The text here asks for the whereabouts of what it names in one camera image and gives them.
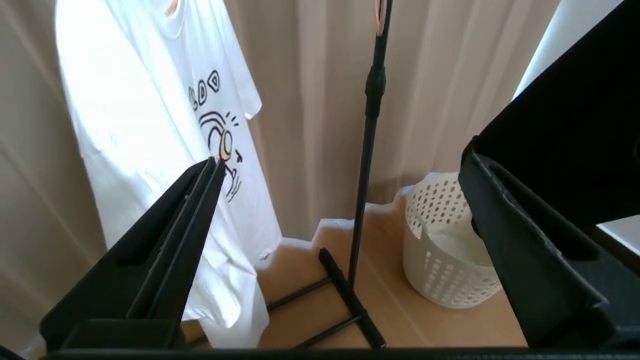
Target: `black metal pole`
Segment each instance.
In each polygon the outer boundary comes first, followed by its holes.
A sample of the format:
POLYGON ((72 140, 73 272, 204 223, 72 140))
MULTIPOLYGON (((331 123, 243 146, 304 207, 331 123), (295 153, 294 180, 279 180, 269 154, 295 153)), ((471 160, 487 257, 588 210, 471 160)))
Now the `black metal pole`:
POLYGON ((376 123, 380 115, 380 104, 386 84, 384 70, 384 58, 387 52, 387 38, 389 35, 389 23, 391 20, 391 6, 393 0, 387 0, 384 30, 376 36, 376 45, 373 50, 373 65, 369 70, 365 94, 367 94, 367 106, 365 109, 364 140, 362 144, 362 157, 360 159, 360 178, 358 180, 358 198, 356 201, 356 218, 353 226, 353 239, 351 241, 351 256, 349 259, 349 287, 353 291, 356 283, 356 270, 358 268, 358 255, 360 254, 360 240, 362 225, 364 222, 364 207, 367 202, 369 188, 369 173, 371 171, 371 158, 373 157, 373 144, 376 137, 376 123))

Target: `curtain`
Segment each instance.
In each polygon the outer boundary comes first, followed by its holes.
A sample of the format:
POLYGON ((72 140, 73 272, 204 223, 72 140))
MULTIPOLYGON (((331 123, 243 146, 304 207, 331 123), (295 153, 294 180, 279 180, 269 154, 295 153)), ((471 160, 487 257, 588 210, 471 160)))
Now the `curtain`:
MULTIPOLYGON (((394 2, 368 200, 455 171, 511 100, 558 0, 394 2)), ((263 99, 251 130, 284 236, 352 218, 364 131, 371 0, 234 0, 263 99)))
MULTIPOLYGON (((460 151, 511 99, 558 0, 394 3, 369 200, 460 151)), ((250 122, 285 236, 351 218, 374 43, 373 0, 231 0, 263 100, 250 122)), ((0 0, 0 343, 41 317, 105 251, 68 119, 54 0, 0 0)))

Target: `white t-shirt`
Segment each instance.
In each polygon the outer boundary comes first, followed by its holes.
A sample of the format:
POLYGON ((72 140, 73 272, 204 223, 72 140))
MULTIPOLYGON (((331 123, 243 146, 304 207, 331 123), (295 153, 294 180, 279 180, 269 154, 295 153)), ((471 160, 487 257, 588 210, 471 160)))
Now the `white t-shirt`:
POLYGON ((59 0, 61 74, 109 247, 190 165, 225 159, 185 317, 228 327, 237 279, 282 237, 246 121, 262 104, 222 0, 170 3, 59 0))

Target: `perforated basket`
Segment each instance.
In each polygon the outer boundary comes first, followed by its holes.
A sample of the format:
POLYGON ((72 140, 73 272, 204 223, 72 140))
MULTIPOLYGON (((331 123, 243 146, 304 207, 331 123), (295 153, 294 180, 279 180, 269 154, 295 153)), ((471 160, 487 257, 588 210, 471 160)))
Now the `perforated basket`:
POLYGON ((405 214, 404 271, 420 294, 463 309, 500 290, 491 258, 471 227, 458 173, 430 175, 416 184, 405 214))

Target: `brown floor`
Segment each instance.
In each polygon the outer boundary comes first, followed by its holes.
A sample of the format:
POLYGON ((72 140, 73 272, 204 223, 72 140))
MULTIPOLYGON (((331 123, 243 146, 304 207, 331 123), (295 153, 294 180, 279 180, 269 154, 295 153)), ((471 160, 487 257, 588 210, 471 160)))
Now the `brown floor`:
MULTIPOLYGON (((356 293, 387 346, 525 346, 503 291, 472 309, 452 310, 431 303, 411 287, 402 269, 403 221, 402 196, 393 204, 369 207, 358 265, 356 293)), ((322 247, 331 251, 346 273, 350 242, 351 231, 324 227, 318 229, 311 250, 280 246, 271 265, 258 272, 267 303, 325 276, 317 259, 317 251, 322 247)), ((348 317, 349 312, 333 286, 325 286, 272 312, 259 347, 293 347, 348 317)), ((367 346, 354 324, 315 348, 367 346)))

